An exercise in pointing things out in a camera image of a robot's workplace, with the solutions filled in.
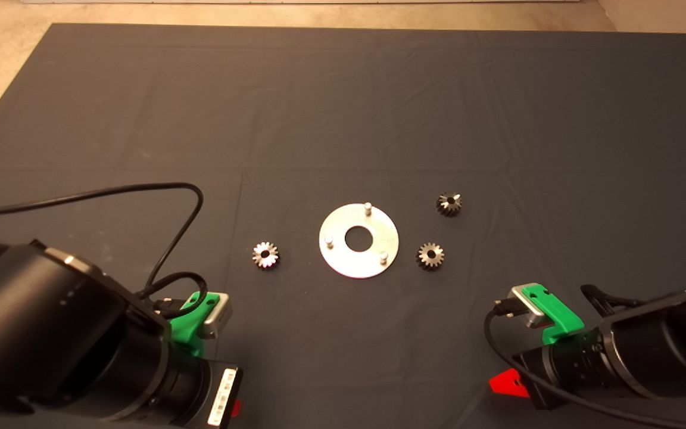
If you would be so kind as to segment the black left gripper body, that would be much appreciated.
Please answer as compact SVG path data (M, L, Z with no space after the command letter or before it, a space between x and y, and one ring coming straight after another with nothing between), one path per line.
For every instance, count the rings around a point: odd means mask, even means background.
M166 424L182 428L229 428L238 404L242 368L220 360L186 359L169 389Z

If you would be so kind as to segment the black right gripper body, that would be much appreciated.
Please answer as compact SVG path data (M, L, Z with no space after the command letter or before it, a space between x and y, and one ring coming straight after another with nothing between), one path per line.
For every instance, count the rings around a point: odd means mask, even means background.
M567 393L589 401L615 396L615 370L608 358L612 336L586 331L554 344L513 354L528 372Z

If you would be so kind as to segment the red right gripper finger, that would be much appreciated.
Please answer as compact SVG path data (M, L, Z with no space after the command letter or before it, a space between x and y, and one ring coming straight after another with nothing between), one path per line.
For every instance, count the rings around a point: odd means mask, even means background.
M495 394L500 396L524 397L530 399L530 394L522 381L517 369L509 368L488 380L488 386Z

